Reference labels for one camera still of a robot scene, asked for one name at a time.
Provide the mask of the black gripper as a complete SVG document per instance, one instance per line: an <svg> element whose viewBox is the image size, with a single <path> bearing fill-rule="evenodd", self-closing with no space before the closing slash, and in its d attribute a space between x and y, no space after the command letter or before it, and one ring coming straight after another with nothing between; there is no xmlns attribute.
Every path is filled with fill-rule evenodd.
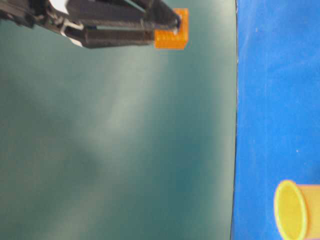
<svg viewBox="0 0 320 240"><path fill-rule="evenodd" d="M2 0L0 19L31 29L37 25L64 37L68 30L82 32L84 25L70 16L67 3L67 0Z"/></svg>

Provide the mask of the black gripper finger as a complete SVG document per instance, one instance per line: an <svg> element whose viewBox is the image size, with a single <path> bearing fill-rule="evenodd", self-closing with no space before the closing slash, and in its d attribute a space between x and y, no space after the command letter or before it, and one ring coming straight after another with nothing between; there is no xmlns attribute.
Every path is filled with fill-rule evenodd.
<svg viewBox="0 0 320 240"><path fill-rule="evenodd" d="M84 42L89 49L150 45L155 40L155 29L98 29L81 24Z"/></svg>
<svg viewBox="0 0 320 240"><path fill-rule="evenodd" d="M178 28L181 19L162 0L69 0L70 17L86 26Z"/></svg>

